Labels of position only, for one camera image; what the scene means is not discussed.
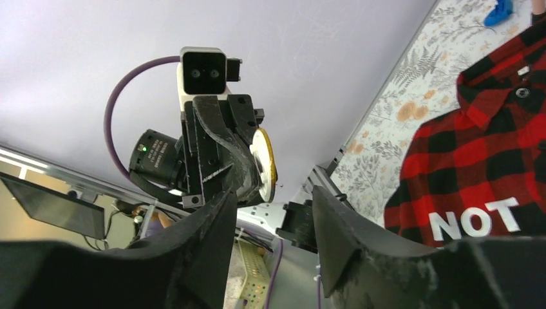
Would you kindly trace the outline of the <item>small round brooch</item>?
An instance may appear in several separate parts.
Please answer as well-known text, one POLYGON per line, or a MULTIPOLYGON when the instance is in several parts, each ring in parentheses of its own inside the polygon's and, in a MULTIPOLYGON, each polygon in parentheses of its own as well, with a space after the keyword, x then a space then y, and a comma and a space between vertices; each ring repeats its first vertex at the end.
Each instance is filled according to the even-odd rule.
POLYGON ((258 127, 249 146, 250 153, 258 168, 258 192, 265 203, 274 199, 278 174, 272 144, 267 132, 258 127))

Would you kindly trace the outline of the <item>red black plaid shirt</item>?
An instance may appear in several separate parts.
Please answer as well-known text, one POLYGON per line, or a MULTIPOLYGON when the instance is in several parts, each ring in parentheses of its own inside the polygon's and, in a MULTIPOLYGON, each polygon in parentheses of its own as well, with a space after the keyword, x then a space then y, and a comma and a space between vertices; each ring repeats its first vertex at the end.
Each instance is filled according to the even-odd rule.
POLYGON ((459 108, 415 132, 386 230, 431 247, 545 235, 545 19, 463 71, 459 108))

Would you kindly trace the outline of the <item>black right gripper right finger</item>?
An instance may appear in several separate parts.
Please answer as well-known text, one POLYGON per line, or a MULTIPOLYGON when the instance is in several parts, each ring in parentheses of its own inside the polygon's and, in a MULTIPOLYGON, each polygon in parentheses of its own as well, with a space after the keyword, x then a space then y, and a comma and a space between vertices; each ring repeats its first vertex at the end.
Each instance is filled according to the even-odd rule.
POLYGON ((364 218, 323 187, 312 214, 324 296, 336 308, 544 308, 545 238, 433 248, 364 218))

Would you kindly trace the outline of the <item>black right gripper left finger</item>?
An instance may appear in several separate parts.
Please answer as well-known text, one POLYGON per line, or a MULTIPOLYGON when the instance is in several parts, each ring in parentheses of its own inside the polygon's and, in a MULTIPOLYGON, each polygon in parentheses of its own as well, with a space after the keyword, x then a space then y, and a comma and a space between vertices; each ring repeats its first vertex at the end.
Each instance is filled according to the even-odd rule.
POLYGON ((2 308, 221 308, 237 197, 223 191, 128 248, 60 241, 1 244, 2 308))

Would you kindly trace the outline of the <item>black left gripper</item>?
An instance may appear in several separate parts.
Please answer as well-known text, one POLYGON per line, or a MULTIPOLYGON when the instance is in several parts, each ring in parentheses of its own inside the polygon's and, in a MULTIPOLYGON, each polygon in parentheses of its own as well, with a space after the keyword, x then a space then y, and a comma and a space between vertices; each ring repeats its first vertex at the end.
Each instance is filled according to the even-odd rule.
POLYGON ((203 206, 222 191, 234 192, 237 206, 263 203, 250 142, 260 124, 250 95, 199 95, 182 102, 186 171, 185 209, 203 206))

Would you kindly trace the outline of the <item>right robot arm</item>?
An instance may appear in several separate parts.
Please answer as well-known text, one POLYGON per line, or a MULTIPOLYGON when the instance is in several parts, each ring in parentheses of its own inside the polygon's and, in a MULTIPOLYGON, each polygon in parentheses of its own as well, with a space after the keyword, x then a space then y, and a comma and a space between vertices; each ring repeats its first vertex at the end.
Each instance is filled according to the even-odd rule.
MULTIPOLYGON (((221 192, 163 234, 91 252, 1 244, 2 308, 220 308, 236 197, 221 192)), ((443 249, 387 231, 321 187, 278 234, 318 253, 336 308, 544 308, 545 238, 466 238, 443 249)))

